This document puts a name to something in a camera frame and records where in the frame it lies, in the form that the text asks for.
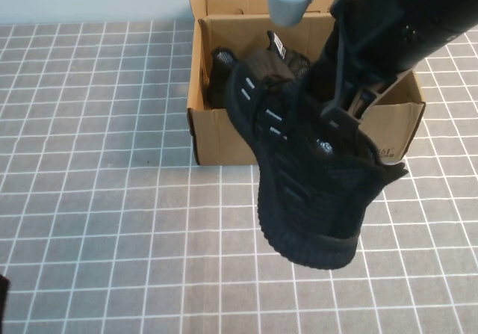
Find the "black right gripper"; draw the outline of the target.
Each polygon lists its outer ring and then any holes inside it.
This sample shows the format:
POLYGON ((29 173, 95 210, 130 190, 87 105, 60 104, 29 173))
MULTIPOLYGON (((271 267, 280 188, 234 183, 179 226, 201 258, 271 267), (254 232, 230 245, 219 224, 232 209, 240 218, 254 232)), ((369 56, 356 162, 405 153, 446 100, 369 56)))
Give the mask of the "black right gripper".
POLYGON ((317 61, 327 101, 321 117, 354 126, 422 54, 426 0, 334 0, 332 32, 317 61))

